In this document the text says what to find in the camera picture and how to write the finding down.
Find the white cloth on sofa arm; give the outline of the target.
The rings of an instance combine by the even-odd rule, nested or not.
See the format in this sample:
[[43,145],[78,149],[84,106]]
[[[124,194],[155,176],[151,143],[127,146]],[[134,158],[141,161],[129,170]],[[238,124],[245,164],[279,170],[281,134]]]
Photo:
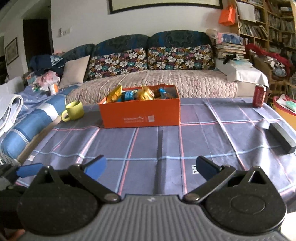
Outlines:
[[267,76],[253,67],[249,61],[241,59],[230,60],[226,64],[223,62],[224,60],[215,59],[216,68],[227,76],[229,82],[239,81],[269,87]]

